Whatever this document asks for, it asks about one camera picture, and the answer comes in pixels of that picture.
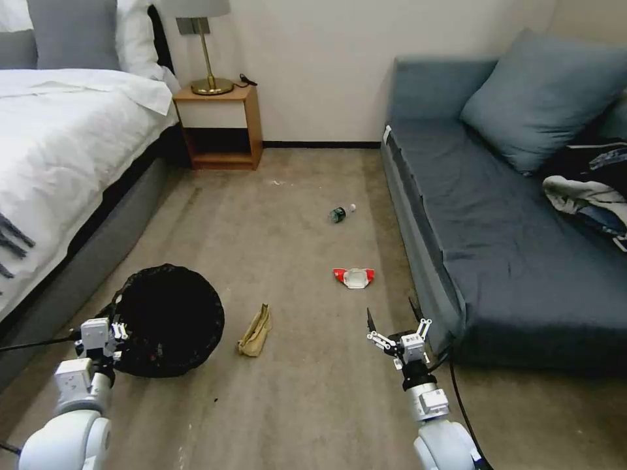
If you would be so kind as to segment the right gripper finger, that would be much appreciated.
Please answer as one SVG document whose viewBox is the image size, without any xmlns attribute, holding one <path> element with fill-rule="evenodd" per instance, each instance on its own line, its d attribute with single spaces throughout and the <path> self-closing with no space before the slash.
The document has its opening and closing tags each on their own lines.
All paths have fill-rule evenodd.
<svg viewBox="0 0 627 470">
<path fill-rule="evenodd" d="M 371 341 L 377 348 L 381 349 L 388 356 L 397 356 L 398 355 L 398 345 L 397 342 L 381 335 L 377 330 L 374 324 L 374 319 L 372 317 L 370 308 L 366 308 L 367 314 L 367 327 L 368 334 L 366 338 L 368 341 Z"/>
<path fill-rule="evenodd" d="M 410 307 L 413 311 L 413 314 L 418 322 L 418 328 L 417 328 L 417 335 L 420 336 L 422 338 L 423 341 L 426 341 L 427 339 L 427 335 L 428 335 L 428 331 L 432 325 L 432 320 L 426 318 L 423 315 L 423 312 L 419 306 L 419 304 L 417 302 L 414 302 L 412 297 L 408 298 L 408 301 L 410 303 Z"/>
</svg>

